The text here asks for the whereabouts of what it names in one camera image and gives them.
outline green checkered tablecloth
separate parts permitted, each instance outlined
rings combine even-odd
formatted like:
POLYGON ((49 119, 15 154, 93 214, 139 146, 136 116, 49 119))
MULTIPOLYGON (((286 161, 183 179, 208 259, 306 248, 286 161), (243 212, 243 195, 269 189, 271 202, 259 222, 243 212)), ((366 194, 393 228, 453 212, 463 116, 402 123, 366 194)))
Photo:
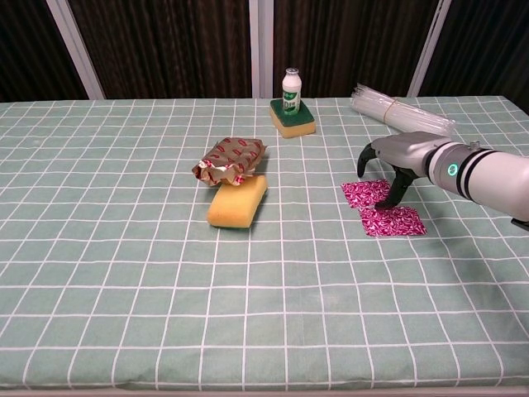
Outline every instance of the green checkered tablecloth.
MULTIPOLYGON (((305 101, 291 140, 264 99, 0 104, 0 388, 529 385, 529 235, 420 179, 427 234, 367 237, 341 184, 390 130, 305 101), (211 227, 191 173, 225 136, 268 146, 250 230, 211 227)), ((404 102, 529 155, 505 98, 404 102)))

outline foil wrapper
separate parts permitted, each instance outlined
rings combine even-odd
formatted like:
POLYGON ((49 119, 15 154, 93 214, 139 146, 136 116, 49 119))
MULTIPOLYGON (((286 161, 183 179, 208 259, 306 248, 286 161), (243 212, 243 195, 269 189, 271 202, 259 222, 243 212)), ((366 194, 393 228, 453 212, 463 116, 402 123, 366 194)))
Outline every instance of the foil wrapper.
POLYGON ((238 186, 254 174, 265 149, 261 139, 224 138, 193 167, 193 173, 208 186, 219 183, 238 186))

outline bottle label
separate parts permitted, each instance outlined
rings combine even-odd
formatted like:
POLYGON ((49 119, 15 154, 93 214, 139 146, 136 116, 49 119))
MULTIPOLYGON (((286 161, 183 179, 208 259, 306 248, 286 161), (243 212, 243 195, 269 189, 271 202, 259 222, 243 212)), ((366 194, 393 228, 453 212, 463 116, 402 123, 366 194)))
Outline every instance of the bottle label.
POLYGON ((298 93, 283 91, 283 111, 287 114, 296 113, 299 109, 298 93))

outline pink cloth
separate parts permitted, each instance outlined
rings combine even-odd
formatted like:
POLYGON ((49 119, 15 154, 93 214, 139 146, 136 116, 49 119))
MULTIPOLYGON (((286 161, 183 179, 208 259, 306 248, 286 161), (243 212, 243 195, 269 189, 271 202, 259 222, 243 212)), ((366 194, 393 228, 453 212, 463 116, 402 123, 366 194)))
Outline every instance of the pink cloth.
POLYGON ((359 211, 368 236, 420 236, 427 233, 414 208, 360 208, 359 211))
POLYGON ((351 208, 368 207, 382 201, 389 193, 389 182, 386 179, 355 182, 341 186, 351 208))
POLYGON ((358 208, 368 236, 418 236, 427 230, 417 211, 409 207, 367 208, 384 200, 389 193, 386 179, 355 182, 341 186, 351 208, 358 208))

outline small white bottle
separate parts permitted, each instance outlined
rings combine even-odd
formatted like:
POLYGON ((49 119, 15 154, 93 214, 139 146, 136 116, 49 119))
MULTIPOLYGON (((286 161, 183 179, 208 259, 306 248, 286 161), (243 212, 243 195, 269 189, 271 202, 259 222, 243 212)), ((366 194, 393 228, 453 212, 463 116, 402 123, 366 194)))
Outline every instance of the small white bottle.
POLYGON ((283 112, 297 114, 301 102, 301 79, 295 68, 288 68, 283 78, 283 112))

